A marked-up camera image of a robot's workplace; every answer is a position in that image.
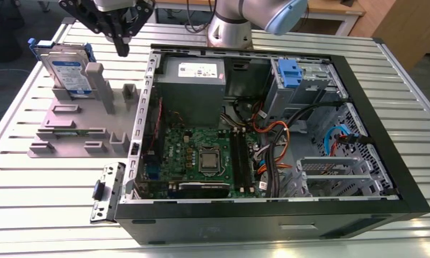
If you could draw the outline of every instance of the wooden table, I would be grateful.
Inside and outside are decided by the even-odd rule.
[[[355,1],[351,7],[339,4],[339,0],[307,0],[308,2],[308,18],[320,20],[340,21],[335,35],[347,36],[359,16],[363,16],[364,9]],[[156,8],[186,10],[186,0],[155,0]],[[188,9],[191,11],[210,11],[208,0],[188,0]]]

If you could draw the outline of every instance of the connector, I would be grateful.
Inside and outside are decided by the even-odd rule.
[[[343,145],[354,144],[355,142],[366,145],[372,143],[372,139],[358,133],[351,133],[348,135],[339,135],[336,138],[336,142]]]

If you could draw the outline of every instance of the blue hard drive label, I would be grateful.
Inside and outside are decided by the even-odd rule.
[[[87,97],[91,88],[86,77],[80,74],[82,65],[79,62],[51,61],[55,76],[64,89],[75,97]]]

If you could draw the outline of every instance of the red wire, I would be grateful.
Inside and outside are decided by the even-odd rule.
[[[332,145],[331,145],[331,150],[330,150],[330,156],[334,156],[334,152],[335,152],[335,148],[338,146],[338,140],[334,141]]]
[[[156,130],[159,129],[160,113],[162,113],[162,98],[159,98],[159,114],[156,115],[156,121],[155,121],[155,125],[154,125],[154,133],[152,133],[152,140],[151,140],[150,147],[147,148],[147,151],[150,151],[151,148],[152,148]]]

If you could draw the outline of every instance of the ram slot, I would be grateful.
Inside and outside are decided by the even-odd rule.
[[[239,157],[238,157],[238,132],[231,131],[228,133],[228,146],[230,146],[230,164],[234,176],[234,189],[238,191],[243,186],[243,179],[239,167]]]
[[[248,148],[246,144],[244,133],[238,134],[236,143],[239,169],[242,174],[242,185],[244,192],[247,192],[251,187],[251,174],[248,166]]]

